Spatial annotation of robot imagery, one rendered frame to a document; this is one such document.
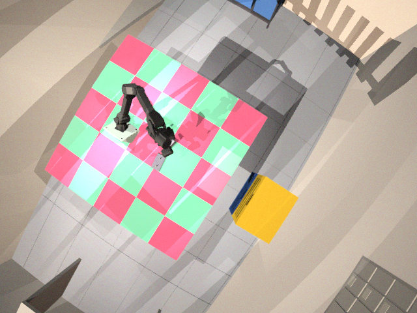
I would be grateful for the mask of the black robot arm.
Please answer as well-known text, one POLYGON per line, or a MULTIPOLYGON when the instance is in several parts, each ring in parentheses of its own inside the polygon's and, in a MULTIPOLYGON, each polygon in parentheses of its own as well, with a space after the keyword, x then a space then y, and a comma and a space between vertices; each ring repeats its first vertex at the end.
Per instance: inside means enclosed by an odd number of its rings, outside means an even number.
POLYGON ((146 130, 148 135, 163 149, 167 149, 171 145, 171 140, 175 139, 175 134, 171 127, 166 127, 160 112, 157 112, 153 108, 152 103, 145 93, 145 89, 136 83, 123 84, 121 89, 124 98, 120 112, 113 118, 114 122, 116 122, 115 130, 124 132, 127 129, 127 123, 130 122, 131 119, 129 111, 132 100, 137 97, 146 114, 146 122, 148 124, 146 130), (160 127, 162 128, 157 129, 160 127))

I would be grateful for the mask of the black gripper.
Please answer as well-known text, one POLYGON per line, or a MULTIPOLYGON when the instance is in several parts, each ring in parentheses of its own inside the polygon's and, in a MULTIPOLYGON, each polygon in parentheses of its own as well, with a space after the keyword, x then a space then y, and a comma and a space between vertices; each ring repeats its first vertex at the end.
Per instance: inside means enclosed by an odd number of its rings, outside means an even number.
POLYGON ((168 157, 169 155, 173 154, 173 150, 171 148, 171 146, 169 146, 167 149, 162 149, 161 150, 162 156, 164 158, 168 157))

